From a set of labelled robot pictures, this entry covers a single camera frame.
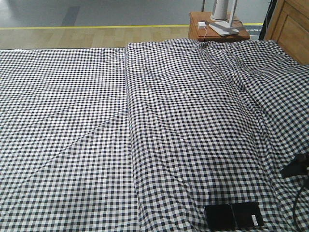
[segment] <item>white lamp base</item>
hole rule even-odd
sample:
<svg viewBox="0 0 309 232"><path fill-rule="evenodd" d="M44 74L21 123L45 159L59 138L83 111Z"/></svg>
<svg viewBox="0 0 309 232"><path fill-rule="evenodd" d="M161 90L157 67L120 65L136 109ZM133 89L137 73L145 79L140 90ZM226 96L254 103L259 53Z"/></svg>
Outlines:
<svg viewBox="0 0 309 232"><path fill-rule="evenodd" d="M230 28L229 23L225 21L210 23L209 26L221 36L233 35L239 33L239 30L237 30L236 28Z"/></svg>

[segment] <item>gingham fabric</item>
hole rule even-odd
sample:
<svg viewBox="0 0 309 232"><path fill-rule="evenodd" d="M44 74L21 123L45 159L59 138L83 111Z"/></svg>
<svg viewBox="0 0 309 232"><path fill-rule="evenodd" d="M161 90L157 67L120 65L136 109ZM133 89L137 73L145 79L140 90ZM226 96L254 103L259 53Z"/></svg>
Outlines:
<svg viewBox="0 0 309 232"><path fill-rule="evenodd" d="M137 231L124 49L0 52L0 231Z"/></svg>
<svg viewBox="0 0 309 232"><path fill-rule="evenodd" d="M205 205L256 201L265 224L250 231L295 231L292 206L304 176L283 179L279 171L292 160L297 145L293 152L274 152L269 135L276 131L267 126L264 108L255 98L261 92L254 95L257 90L252 89L248 93L230 80L222 67L230 62L238 69L244 65L228 56L218 57L225 54L215 49L216 45L220 47L215 42L183 39L129 44L126 48L140 226L143 231L209 231ZM269 65L269 59L261 55L266 50L269 57L282 54L274 42L232 45L239 51L236 61L245 60L252 67ZM298 67L286 55L282 59L286 62L278 69L294 66L293 70L298 70L287 77L308 77L307 67ZM254 74L254 69L247 72ZM272 88L264 101L290 94L298 99L293 92L284 93L283 85L276 88L274 83ZM297 112L304 111L308 123L308 92L299 100L302 104ZM289 116L294 108L288 108ZM304 230L309 222L308 203L309 191L305 190L297 208L299 226Z"/></svg>
<svg viewBox="0 0 309 232"><path fill-rule="evenodd" d="M0 230L204 232L205 205L257 201L265 225L250 231L294 231L304 176L279 170L304 144L274 152L269 97L243 80L298 65L273 42L221 45L0 51Z"/></svg>

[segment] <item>white device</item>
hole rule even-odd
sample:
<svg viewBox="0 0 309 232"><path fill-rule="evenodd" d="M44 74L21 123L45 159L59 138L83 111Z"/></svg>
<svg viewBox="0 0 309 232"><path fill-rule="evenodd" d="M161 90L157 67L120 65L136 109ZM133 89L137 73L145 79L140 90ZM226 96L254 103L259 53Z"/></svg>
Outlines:
<svg viewBox="0 0 309 232"><path fill-rule="evenodd" d="M219 35L221 36L226 36L226 35L232 35L232 34L238 34L239 30L236 28L232 27L232 23L233 23L233 18L235 15L235 10L236 10L236 5L237 5L237 0L233 1L233 5L232 5L232 12L230 15L230 19L228 22L225 21L225 18L223 19L223 21L219 21L216 23L210 23L209 26L215 31L217 32Z"/></svg>
<svg viewBox="0 0 309 232"><path fill-rule="evenodd" d="M197 26L198 26L198 29L205 29L206 28L206 23L198 22Z"/></svg>

